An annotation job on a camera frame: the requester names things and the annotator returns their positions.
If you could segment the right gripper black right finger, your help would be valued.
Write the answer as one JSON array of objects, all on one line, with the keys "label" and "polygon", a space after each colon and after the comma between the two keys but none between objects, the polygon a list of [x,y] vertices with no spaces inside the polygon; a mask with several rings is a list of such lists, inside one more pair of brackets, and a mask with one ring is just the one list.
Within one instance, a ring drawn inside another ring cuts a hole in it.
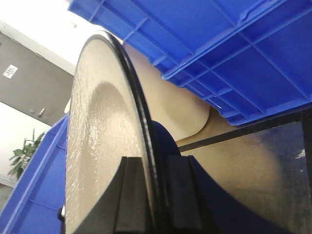
[{"label": "right gripper black right finger", "polygon": [[166,161],[173,234],[287,234],[221,188],[193,156]]}]

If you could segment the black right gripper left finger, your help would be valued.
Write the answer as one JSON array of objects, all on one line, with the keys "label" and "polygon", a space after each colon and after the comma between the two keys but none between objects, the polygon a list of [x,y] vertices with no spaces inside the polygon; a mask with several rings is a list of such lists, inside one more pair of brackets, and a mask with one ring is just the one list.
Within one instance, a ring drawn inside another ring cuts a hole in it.
[{"label": "black right gripper left finger", "polygon": [[151,234],[153,226],[140,157],[122,157],[109,186],[76,234]]}]

